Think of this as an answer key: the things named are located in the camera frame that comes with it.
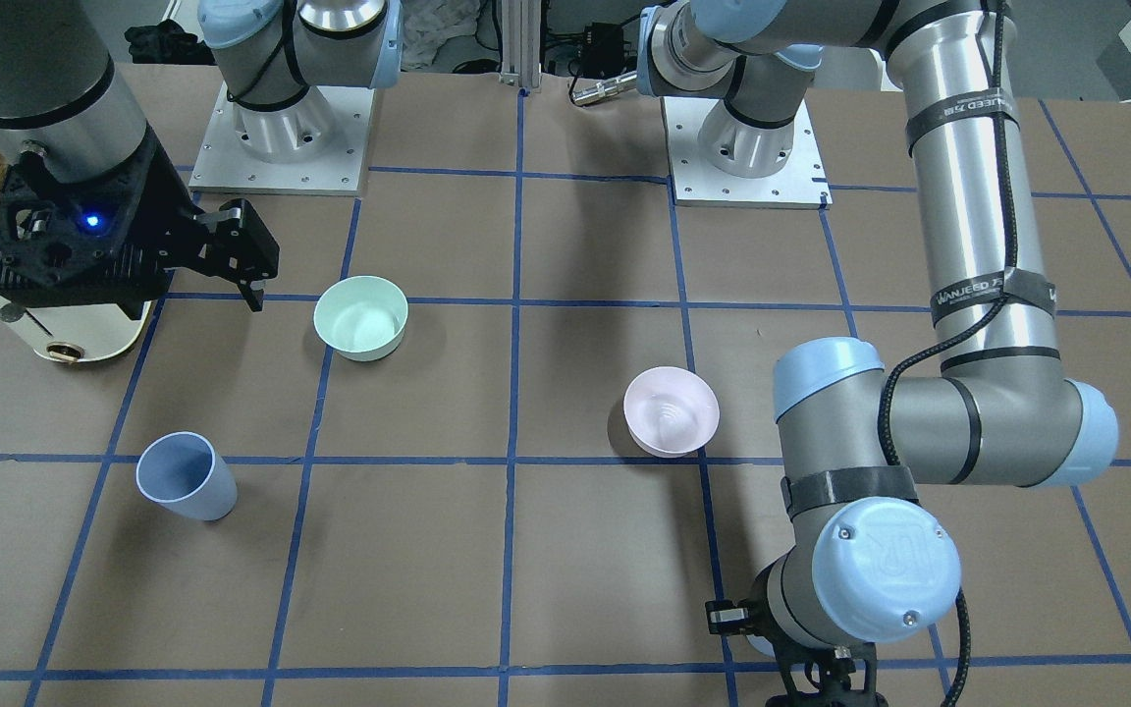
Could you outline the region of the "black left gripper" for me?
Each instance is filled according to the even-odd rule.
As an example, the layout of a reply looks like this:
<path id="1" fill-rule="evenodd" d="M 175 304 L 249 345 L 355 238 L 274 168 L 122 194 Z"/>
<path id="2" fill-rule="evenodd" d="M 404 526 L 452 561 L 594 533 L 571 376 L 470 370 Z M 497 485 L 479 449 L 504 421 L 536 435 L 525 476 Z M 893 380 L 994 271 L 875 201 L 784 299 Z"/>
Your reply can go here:
<path id="1" fill-rule="evenodd" d="M 784 693 L 772 695 L 768 706 L 889 706 L 877 690 L 875 644 L 808 647 L 749 600 L 706 601 L 705 613 L 714 635 L 760 636 L 772 644 Z"/>

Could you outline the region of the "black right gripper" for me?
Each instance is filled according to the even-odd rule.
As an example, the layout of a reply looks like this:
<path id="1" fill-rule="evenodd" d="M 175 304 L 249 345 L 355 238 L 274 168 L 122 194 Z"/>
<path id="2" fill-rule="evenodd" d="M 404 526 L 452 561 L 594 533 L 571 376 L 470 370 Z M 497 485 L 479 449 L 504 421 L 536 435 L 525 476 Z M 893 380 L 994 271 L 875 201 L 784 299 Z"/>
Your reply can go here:
<path id="1" fill-rule="evenodd" d="M 6 173 L 0 193 L 0 296 L 157 299 L 169 274 L 188 269 L 233 283 L 264 310 L 280 248 L 247 198 L 216 213 L 193 204 L 147 131 L 122 164 L 60 183 L 36 149 Z"/>

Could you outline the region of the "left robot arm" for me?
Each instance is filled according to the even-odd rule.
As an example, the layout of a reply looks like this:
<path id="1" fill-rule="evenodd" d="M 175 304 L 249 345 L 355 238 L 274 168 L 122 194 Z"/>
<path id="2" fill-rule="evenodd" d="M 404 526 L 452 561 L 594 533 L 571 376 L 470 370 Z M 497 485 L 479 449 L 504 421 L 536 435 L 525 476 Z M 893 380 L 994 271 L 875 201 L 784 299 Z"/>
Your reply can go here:
<path id="1" fill-rule="evenodd" d="M 1104 394 L 1069 379 L 1025 169 L 1005 1 L 663 1 L 636 15 L 638 90 L 709 98 L 713 162 L 771 174 L 824 48 L 883 60 L 905 102 L 923 229 L 929 348 L 884 367 L 856 337 L 774 367 L 794 543 L 710 632 L 772 654 L 772 706 L 884 706 L 877 648 L 955 614 L 955 706 L 972 662 L 959 550 L 920 486 L 1071 488 L 1119 447 Z"/>

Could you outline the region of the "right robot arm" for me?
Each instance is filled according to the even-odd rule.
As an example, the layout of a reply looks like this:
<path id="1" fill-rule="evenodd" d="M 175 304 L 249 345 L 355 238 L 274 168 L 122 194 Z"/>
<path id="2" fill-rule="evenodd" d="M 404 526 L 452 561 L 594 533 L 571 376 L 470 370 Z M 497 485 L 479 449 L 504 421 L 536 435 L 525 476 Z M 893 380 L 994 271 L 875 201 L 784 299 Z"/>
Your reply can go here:
<path id="1" fill-rule="evenodd" d="M 200 34 L 132 27 L 136 62 L 221 69 L 254 158 L 309 158 L 333 138 L 323 86 L 396 83 L 400 1 L 202 1 Z M 280 247 L 254 205 L 197 206 L 80 1 L 0 1 L 0 298 L 114 305 L 130 319 L 172 273 L 228 282 L 251 310 Z"/>

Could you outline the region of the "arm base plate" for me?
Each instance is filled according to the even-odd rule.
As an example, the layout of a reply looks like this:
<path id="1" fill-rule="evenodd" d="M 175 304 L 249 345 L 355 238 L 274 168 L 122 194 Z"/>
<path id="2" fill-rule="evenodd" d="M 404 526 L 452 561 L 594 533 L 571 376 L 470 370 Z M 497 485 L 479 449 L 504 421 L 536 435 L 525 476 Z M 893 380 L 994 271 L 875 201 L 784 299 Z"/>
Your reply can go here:
<path id="1" fill-rule="evenodd" d="M 312 86 L 295 106 L 257 112 L 217 94 L 188 186 L 232 195 L 359 197 L 373 89 Z"/>
<path id="2" fill-rule="evenodd" d="M 758 129 L 722 100 L 663 98 L 674 201 L 683 206 L 821 209 L 834 202 L 808 103 L 789 126 Z"/>

